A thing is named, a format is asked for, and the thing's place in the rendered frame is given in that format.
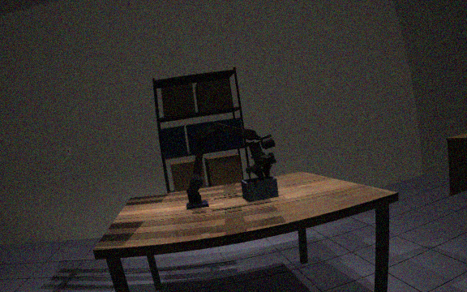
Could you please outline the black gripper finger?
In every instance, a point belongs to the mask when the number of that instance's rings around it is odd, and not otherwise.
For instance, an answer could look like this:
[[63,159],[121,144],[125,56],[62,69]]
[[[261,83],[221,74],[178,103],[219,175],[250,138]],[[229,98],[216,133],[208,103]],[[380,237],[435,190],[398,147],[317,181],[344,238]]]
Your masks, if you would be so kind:
[[264,172],[267,179],[269,179],[269,170],[270,170],[270,168],[271,168],[271,165],[269,167],[263,168],[263,172]]
[[258,171],[255,171],[255,172],[252,172],[254,173],[255,175],[257,175],[260,179],[264,180],[264,175],[263,175],[263,169],[261,170],[258,170]]

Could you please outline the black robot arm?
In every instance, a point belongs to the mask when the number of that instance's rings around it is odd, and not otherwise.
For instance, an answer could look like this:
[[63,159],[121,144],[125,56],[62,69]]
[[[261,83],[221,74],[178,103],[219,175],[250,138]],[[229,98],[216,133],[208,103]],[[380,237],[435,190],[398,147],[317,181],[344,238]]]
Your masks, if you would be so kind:
[[[202,164],[202,157],[204,151],[204,145],[208,135],[213,133],[214,131],[224,131],[231,134],[239,135],[247,140],[261,140],[259,142],[252,141],[250,143],[246,142],[246,146],[250,148],[251,154],[261,152],[262,148],[269,149],[275,146],[272,134],[260,137],[256,134],[254,130],[251,129],[240,129],[236,127],[227,126],[224,124],[220,124],[218,122],[214,122],[212,125],[204,128],[199,129],[195,133],[195,140],[196,140],[196,151],[195,151],[195,168],[194,173],[191,177],[190,187],[187,189],[189,205],[197,205],[202,203],[201,195],[199,194],[198,190],[203,185],[203,178],[200,176],[201,164]],[[260,144],[262,145],[262,148]],[[258,163],[269,164],[272,162],[274,158],[273,152],[270,152],[268,155],[263,152],[263,156],[258,156]],[[260,163],[261,162],[261,163]]]

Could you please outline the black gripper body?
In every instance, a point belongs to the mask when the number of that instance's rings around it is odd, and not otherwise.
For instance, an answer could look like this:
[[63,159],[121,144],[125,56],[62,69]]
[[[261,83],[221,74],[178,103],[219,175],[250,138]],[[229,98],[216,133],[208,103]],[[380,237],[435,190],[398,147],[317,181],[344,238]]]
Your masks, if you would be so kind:
[[[263,151],[252,154],[251,159],[253,158],[255,163],[254,163],[253,166],[250,166],[250,167],[246,168],[246,173],[247,173],[247,174],[248,174],[248,173],[251,173],[251,172],[258,171],[258,170],[261,170],[261,167],[264,167],[264,168],[265,168],[265,167],[269,167],[271,164],[276,163],[276,159],[273,158],[273,159],[272,159],[272,162],[269,163],[269,164],[267,164],[267,165],[264,164],[264,163],[261,163],[261,162],[260,162],[261,164],[259,164],[259,163],[258,163],[258,156],[263,156]],[[262,164],[263,164],[263,165],[262,165]]]

